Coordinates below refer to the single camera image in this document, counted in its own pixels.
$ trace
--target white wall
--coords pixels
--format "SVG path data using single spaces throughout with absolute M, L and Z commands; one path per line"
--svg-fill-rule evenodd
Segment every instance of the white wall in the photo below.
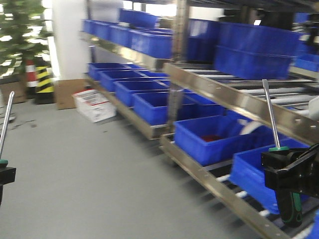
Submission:
M 122 0 L 91 0 L 94 20 L 113 21 L 118 19 L 118 8 Z M 87 18 L 85 0 L 53 0 L 53 24 L 60 67 L 60 79 L 80 79 L 87 72 L 87 63 L 91 62 L 89 44 L 80 40 L 81 19 Z M 99 52 L 97 61 L 122 61 L 114 54 Z
M 80 79 L 87 71 L 89 49 L 79 39 L 81 19 L 86 18 L 84 0 L 53 0 L 53 25 L 60 79 Z
M 223 9 L 220 8 L 206 8 L 192 6 L 190 8 L 190 18 L 218 21 L 219 17 L 223 15 Z

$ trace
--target metal shelving rack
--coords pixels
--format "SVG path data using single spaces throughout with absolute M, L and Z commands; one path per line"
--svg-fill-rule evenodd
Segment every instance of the metal shelving rack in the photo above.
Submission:
M 87 12 L 88 17 L 91 19 L 91 1 L 86 0 L 87 2 Z M 142 4 L 150 3 L 150 4 L 169 4 L 172 3 L 171 0 L 137 0 L 134 2 L 140 2 Z M 136 65 L 139 65 L 143 68 L 146 68 L 150 71 L 154 72 L 162 72 L 164 63 L 167 63 L 171 61 L 170 59 L 158 59 L 151 57 L 149 55 L 137 52 L 135 50 L 132 50 L 130 48 L 121 46 L 119 44 L 116 44 L 111 41 L 107 41 L 104 39 L 101 39 L 95 35 L 88 34 L 86 32 L 80 31 L 79 32 L 80 39 L 88 42 L 91 44 L 91 46 L 99 47 L 103 50 L 109 51 L 111 53 L 114 53 L 124 59 L 126 59 L 128 62 L 132 62 Z M 91 55 L 92 55 L 92 62 L 95 62 L 95 54 L 94 50 L 91 48 Z M 90 77 L 86 75 L 87 83 L 91 85 L 92 88 L 100 91 L 106 98 L 117 107 L 118 112 L 124 116 L 126 119 L 128 119 L 147 139 L 153 140 L 158 139 L 162 134 L 166 133 L 166 124 L 161 125 L 150 125 L 147 122 L 145 122 L 142 118 L 140 118 L 135 112 L 122 104 L 115 96 L 114 93 L 108 92 L 104 88 L 102 88 L 99 84 L 99 82 L 94 81 Z
M 100 47 L 104 50 L 117 54 L 124 59 L 133 62 L 141 67 L 144 67 L 150 71 L 161 72 L 163 65 L 169 62 L 169 59 L 158 59 L 143 53 L 137 52 L 130 48 L 121 46 L 119 44 L 113 43 L 111 41 L 103 40 L 97 36 L 88 34 L 86 32 L 80 31 L 80 38 L 93 44 L 94 46 Z
M 317 0 L 178 0 L 173 36 L 173 62 L 184 62 L 186 59 L 188 16 L 191 6 L 241 9 L 245 10 L 247 14 L 252 8 L 289 12 L 316 12 L 319 9 Z M 271 215 L 245 191 L 228 181 L 232 160 L 202 167 L 176 146 L 173 140 L 173 122 L 176 120 L 183 88 L 188 88 L 242 115 L 270 125 L 267 103 L 264 95 L 260 93 L 261 81 L 238 79 L 212 70 L 208 65 L 176 64 L 168 63 L 167 60 L 148 58 L 149 56 L 132 49 L 85 33 L 81 33 L 81 38 L 152 71 L 160 71 L 164 65 L 164 71 L 171 78 L 167 126 L 148 125 L 132 109 L 124 106 L 113 93 L 102 89 L 98 82 L 92 79 L 88 79 L 87 82 L 102 92 L 118 108 L 118 111 L 148 139 L 158 138 L 161 135 L 160 147 L 168 158 L 215 195 L 262 238 L 302 239 L 305 237 L 311 229 L 314 209 L 319 207 L 318 200 L 310 199 L 303 204 L 305 213 L 303 226 L 297 230 L 289 230 L 284 227 L 278 216 Z M 304 75 L 309 78 L 317 77 L 317 73 L 305 72 L 294 67 L 291 72 L 294 75 Z M 302 107 L 308 103 L 309 99 L 319 95 L 319 90 L 317 90 L 319 83 L 309 78 L 298 79 L 292 76 L 285 81 L 270 80 L 269 85 L 271 89 L 289 88 L 288 92 L 287 90 L 271 92 L 277 100 L 277 104 L 274 105 L 274 113 L 278 130 L 300 141 L 312 144 L 319 141 L 319 123 L 304 116 L 307 110 L 303 110 Z M 289 110 L 285 108 L 287 106 L 295 107 L 296 110 Z

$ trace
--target yellow and black striped post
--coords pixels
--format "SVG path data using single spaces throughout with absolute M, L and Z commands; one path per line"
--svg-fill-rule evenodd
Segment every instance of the yellow and black striped post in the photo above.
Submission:
M 46 66 L 36 68 L 38 85 L 35 88 L 36 94 L 34 102 L 37 105 L 54 103 L 54 86 L 47 68 Z

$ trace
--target roller conveyor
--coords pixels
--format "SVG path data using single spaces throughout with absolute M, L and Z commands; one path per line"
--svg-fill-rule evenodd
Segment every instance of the roller conveyor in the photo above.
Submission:
M 164 67 L 172 88 L 190 89 L 270 126 L 270 118 L 264 113 L 267 103 L 261 80 L 240 79 L 218 71 L 211 73 L 211 69 L 211 66 L 196 64 L 166 63 Z M 308 118 L 307 107 L 311 99 L 319 96 L 319 83 L 295 76 L 285 80 L 268 79 L 268 82 L 279 131 L 307 144 L 319 142 L 319 123 Z

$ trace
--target red and white traffic cone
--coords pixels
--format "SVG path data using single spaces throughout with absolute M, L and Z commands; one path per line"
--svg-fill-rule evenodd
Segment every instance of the red and white traffic cone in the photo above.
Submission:
M 27 95 L 29 99 L 32 99 L 35 97 L 35 88 L 38 85 L 38 79 L 36 77 L 36 69 L 34 62 L 32 60 L 26 61 L 25 66 L 26 71 L 26 86 L 27 86 Z

